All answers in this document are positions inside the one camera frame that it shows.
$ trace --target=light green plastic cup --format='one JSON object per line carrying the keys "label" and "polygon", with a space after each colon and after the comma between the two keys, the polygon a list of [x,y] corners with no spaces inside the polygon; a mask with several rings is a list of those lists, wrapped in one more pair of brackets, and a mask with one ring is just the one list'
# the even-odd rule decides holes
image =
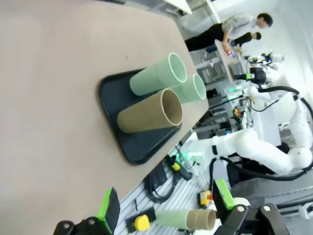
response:
{"label": "light green plastic cup", "polygon": [[190,210],[159,210],[156,211],[156,223],[180,229],[187,228],[187,215]]}
{"label": "light green plastic cup", "polygon": [[183,103],[194,102],[206,98],[206,89],[202,78],[198,74],[188,77],[181,85],[171,87],[179,101]]}
{"label": "light green plastic cup", "polygon": [[144,95],[182,84],[186,79],[185,65],[177,54],[170,53],[166,58],[134,75],[130,79],[130,87],[134,94]]}

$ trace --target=man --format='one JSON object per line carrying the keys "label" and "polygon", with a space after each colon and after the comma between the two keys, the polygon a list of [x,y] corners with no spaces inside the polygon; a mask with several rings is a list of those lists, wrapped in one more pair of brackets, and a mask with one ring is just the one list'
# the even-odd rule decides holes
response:
{"label": "man", "polygon": [[[242,54],[242,51],[241,51],[241,47],[244,43],[248,43],[250,42],[252,39],[256,39],[256,40],[260,40],[262,38],[262,35],[259,33],[259,32],[256,32],[256,33],[246,33],[244,34],[243,36],[241,36],[240,38],[237,38],[233,41],[230,42],[230,45],[232,47],[236,47],[236,51],[239,53],[239,54]],[[214,51],[216,51],[217,48],[216,48],[216,45],[211,45],[209,46],[207,49],[205,49],[205,51],[207,53],[212,53]]]}
{"label": "man", "polygon": [[273,19],[268,13],[261,13],[257,18],[241,13],[228,18],[223,23],[217,23],[211,26],[207,31],[197,37],[185,41],[188,50],[194,51],[214,45],[214,40],[220,40],[224,51],[231,51],[229,40],[234,40],[249,32],[255,26],[259,28],[270,27]]}

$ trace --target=white shirt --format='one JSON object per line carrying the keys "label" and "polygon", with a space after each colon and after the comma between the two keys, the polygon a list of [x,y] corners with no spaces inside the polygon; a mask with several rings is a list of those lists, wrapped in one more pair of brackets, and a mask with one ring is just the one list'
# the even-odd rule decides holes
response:
{"label": "white shirt", "polygon": [[250,32],[256,26],[256,18],[250,14],[240,13],[229,17],[222,23],[223,32],[230,32],[229,38],[234,40]]}

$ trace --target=tray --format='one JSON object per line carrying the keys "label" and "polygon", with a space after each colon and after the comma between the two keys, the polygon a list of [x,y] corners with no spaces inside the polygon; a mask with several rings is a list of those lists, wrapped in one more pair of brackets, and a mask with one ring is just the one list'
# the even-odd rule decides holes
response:
{"label": "tray", "polygon": [[170,127],[134,134],[126,134],[119,129],[116,118],[120,111],[157,92],[143,96],[133,94],[129,80],[141,70],[143,69],[110,75],[99,86],[101,106],[125,158],[133,165],[146,163],[180,129]]}

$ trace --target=black pants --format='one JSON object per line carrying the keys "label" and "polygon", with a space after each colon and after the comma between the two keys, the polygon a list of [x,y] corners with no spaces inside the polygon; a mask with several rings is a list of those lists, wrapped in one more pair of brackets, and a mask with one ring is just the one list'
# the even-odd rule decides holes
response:
{"label": "black pants", "polygon": [[197,37],[190,38],[185,41],[188,50],[199,50],[214,45],[214,40],[223,41],[224,32],[222,30],[222,24],[217,23],[212,25],[207,31],[203,32]]}

